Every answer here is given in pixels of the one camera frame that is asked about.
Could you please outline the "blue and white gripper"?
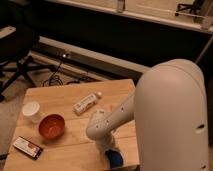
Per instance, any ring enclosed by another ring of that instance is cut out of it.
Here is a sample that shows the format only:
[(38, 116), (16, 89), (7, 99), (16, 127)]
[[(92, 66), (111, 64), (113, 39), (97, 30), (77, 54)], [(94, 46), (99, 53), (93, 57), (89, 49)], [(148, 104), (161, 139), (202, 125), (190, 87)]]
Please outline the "blue and white gripper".
[(111, 168), (117, 168), (123, 165), (123, 157), (118, 151), (107, 150), (105, 156), (107, 157)]

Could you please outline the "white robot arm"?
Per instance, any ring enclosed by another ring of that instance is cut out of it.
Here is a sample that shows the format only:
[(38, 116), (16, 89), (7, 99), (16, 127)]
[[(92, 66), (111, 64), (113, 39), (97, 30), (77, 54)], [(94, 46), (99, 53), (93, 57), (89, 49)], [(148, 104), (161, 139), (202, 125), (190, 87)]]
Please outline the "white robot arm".
[(209, 171), (207, 97), (202, 70), (173, 59), (142, 74), (113, 111), (95, 111), (89, 139), (106, 151), (112, 131), (133, 120), (141, 171)]

